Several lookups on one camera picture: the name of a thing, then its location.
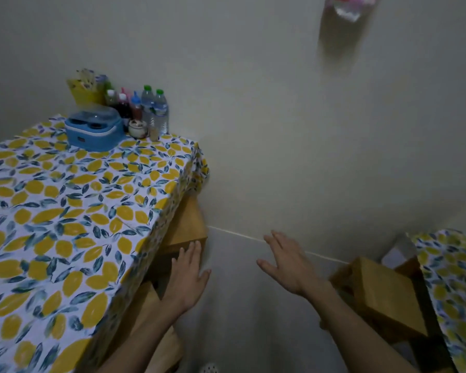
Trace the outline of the person's left hand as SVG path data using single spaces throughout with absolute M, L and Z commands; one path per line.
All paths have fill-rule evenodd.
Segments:
M 179 250 L 178 256 L 171 260 L 170 277 L 162 298 L 162 304 L 174 320 L 193 308 L 201 298 L 201 295 L 198 295 L 197 281 L 201 275 L 202 246 L 199 241 L 192 241 L 189 246 L 194 246 L 192 269 L 190 271 L 180 270 Z

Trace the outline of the person's right hand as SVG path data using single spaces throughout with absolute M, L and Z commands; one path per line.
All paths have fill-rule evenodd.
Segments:
M 272 236 L 264 235 L 264 241 L 271 250 Z M 296 241 L 296 252 L 292 255 L 275 257 L 275 264 L 280 270 L 281 283 L 278 283 L 288 292 L 304 297 L 305 299 L 314 299 L 323 296 L 323 293 L 332 288 L 331 284 L 323 280 L 316 272 L 304 250 Z

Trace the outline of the person's right forearm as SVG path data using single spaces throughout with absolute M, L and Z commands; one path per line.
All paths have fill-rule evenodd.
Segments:
M 349 373 L 419 373 L 336 292 L 329 282 L 305 294 L 337 345 Z

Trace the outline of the person's left forearm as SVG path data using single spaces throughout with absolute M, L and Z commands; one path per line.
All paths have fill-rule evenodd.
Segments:
M 142 326 L 132 334 L 96 371 L 96 373 L 144 373 L 157 346 L 168 329 L 176 323 L 162 304 L 148 313 Z

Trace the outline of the wooden stool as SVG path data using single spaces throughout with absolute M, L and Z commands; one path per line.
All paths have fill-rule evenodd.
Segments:
M 148 313 L 157 307 L 160 298 L 151 282 L 143 282 L 125 311 L 117 332 L 111 340 L 103 362 L 143 325 Z M 157 346 L 144 373 L 174 373 L 184 356 L 180 338 L 171 326 Z
M 198 198 L 196 195 L 185 195 L 148 269 L 147 279 L 156 281 L 170 274 L 171 259 L 178 256 L 181 248 L 187 249 L 193 241 L 200 242 L 201 252 L 204 253 L 207 239 L 208 229 Z
M 428 337 L 413 282 L 358 257 L 329 277 L 341 298 L 388 343 Z

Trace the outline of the white paper box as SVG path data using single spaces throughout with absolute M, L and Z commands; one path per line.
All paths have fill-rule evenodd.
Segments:
M 390 269 L 396 269 L 402 264 L 416 257 L 415 243 L 407 233 L 400 234 L 391 245 L 391 248 L 381 258 L 380 263 Z

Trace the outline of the large lemon print tablecloth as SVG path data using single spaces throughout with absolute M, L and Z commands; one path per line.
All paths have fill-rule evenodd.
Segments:
M 68 143 L 50 118 L 0 143 L 0 373 L 97 368 L 183 196 L 197 142 Z

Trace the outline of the small white ceramic jar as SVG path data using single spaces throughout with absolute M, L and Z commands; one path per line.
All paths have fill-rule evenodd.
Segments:
M 148 124 L 145 121 L 131 119 L 128 124 L 128 133 L 135 139 L 145 139 L 148 135 Z

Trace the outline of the clear water bottle green cap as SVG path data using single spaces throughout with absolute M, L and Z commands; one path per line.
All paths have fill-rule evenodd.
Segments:
M 153 124 L 158 132 L 158 136 L 164 136 L 169 132 L 169 108 L 168 101 L 165 97 L 164 90 L 155 91 L 153 109 Z
M 149 130 L 154 127 L 155 121 L 154 98 L 152 87 L 144 85 L 141 93 L 142 121 Z

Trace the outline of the blue plastic appliance clear lid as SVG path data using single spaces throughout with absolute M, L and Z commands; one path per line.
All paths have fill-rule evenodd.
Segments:
M 115 108 L 94 105 L 64 121 L 68 143 L 89 152 L 114 149 L 126 137 L 124 122 Z

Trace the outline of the red sauce bottle blue cap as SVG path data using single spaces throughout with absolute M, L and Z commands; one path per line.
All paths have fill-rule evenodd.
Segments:
M 133 95 L 130 98 L 130 109 L 132 113 L 132 119 L 142 121 L 143 109 L 142 101 L 137 91 L 134 90 Z

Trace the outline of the dark sauce bottle red cap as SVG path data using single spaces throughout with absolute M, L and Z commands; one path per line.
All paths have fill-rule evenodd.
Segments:
M 131 120 L 132 110 L 130 102 L 127 95 L 123 92 L 118 94 L 117 110 L 122 119 Z

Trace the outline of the small lemon print tablecloth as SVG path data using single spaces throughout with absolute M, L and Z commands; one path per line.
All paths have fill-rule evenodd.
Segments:
M 466 234 L 443 229 L 407 236 L 451 360 L 466 373 Z

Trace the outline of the yellow basket with packets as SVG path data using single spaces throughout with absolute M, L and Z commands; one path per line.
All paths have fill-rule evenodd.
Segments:
M 78 106 L 105 105 L 105 80 L 105 75 L 82 68 L 76 71 L 76 77 L 66 79 L 66 84 Z

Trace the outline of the hanging plastic bag pink contents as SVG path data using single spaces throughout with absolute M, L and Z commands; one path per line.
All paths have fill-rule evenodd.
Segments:
M 370 14 L 379 0 L 325 0 L 325 7 L 340 18 L 355 23 Z

